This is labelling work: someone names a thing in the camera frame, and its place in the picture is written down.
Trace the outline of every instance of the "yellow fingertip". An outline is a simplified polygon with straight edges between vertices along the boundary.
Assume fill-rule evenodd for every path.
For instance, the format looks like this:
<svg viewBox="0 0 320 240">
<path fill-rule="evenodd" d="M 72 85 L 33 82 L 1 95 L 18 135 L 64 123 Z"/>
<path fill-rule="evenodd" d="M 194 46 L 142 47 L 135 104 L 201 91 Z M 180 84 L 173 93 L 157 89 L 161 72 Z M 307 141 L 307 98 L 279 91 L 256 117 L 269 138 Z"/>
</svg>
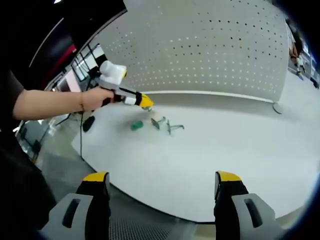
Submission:
<svg viewBox="0 0 320 240">
<path fill-rule="evenodd" d="M 154 102 L 151 101 L 151 99 L 147 95 L 142 93 L 142 100 L 139 107 L 147 108 L 147 107 L 152 107 L 153 105 L 154 105 Z"/>
<path fill-rule="evenodd" d="M 96 172 L 86 176 L 82 181 L 87 182 L 103 182 L 107 172 Z"/>
<path fill-rule="evenodd" d="M 217 171 L 217 173 L 220 176 L 221 182 L 226 182 L 226 181 L 241 181 L 241 178 L 237 175 L 235 175 L 232 172 L 226 172 L 226 171 Z"/>
</svg>

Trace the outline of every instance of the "black handle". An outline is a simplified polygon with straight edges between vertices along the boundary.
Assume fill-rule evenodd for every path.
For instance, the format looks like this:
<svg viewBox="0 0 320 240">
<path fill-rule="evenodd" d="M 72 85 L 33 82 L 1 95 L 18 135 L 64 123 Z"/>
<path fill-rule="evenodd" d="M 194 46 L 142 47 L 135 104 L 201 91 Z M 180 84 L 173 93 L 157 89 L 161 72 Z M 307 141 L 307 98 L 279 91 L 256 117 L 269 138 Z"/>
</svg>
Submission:
<svg viewBox="0 0 320 240">
<path fill-rule="evenodd" d="M 114 97 L 113 97 L 113 101 L 114 101 L 115 103 L 121 102 L 121 101 L 123 100 L 123 98 L 124 98 L 123 96 L 118 95 L 118 94 L 115 94 Z"/>
<path fill-rule="evenodd" d="M 101 107 L 108 105 L 110 102 L 111 102 L 111 98 L 110 97 L 106 98 L 105 100 L 103 100 Z"/>
</svg>

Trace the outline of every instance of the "white table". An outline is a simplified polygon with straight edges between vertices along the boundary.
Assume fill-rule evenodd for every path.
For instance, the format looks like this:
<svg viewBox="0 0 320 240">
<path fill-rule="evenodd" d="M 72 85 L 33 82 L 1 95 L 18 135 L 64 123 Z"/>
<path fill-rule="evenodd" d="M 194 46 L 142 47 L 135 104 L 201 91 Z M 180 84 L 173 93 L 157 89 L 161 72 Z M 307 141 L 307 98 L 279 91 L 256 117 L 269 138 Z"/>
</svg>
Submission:
<svg viewBox="0 0 320 240">
<path fill-rule="evenodd" d="M 82 135 L 82 156 L 126 194 L 173 216 L 214 221 L 215 172 L 222 170 L 240 176 L 281 217 L 308 200 L 319 171 L 320 132 L 313 129 L 319 106 L 299 107 L 293 89 L 302 98 L 305 83 L 298 81 L 283 92 L 283 115 L 270 103 L 195 94 L 153 95 L 156 113 L 122 104 L 100 108 Z M 162 116 L 185 130 L 170 136 L 165 123 L 156 130 L 150 118 Z M 136 120 L 144 127 L 131 131 Z M 79 133 L 72 146 L 80 152 Z"/>
</svg>

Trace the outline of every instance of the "perforated wall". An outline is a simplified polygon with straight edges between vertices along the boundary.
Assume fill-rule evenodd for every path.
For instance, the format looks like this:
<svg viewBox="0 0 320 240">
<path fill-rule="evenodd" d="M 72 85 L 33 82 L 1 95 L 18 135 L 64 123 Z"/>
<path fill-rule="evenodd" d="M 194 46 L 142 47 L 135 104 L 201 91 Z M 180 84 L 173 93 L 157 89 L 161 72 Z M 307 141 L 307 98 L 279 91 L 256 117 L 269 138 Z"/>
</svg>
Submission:
<svg viewBox="0 0 320 240">
<path fill-rule="evenodd" d="M 146 91 L 213 91 L 280 99 L 288 37 L 263 0 L 139 0 L 97 36 L 124 80 Z"/>
</svg>

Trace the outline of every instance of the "hand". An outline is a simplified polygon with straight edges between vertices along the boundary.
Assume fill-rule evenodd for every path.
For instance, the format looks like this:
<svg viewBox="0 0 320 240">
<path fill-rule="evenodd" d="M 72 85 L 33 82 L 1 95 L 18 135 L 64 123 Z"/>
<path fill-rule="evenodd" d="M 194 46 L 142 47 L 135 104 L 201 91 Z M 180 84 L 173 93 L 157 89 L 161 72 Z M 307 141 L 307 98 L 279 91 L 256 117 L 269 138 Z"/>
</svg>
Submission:
<svg viewBox="0 0 320 240">
<path fill-rule="evenodd" d="M 103 89 L 101 87 L 95 87 L 82 93 L 81 100 L 84 111 L 92 111 L 100 108 L 103 101 L 107 98 L 114 98 L 114 92 Z"/>
</svg>

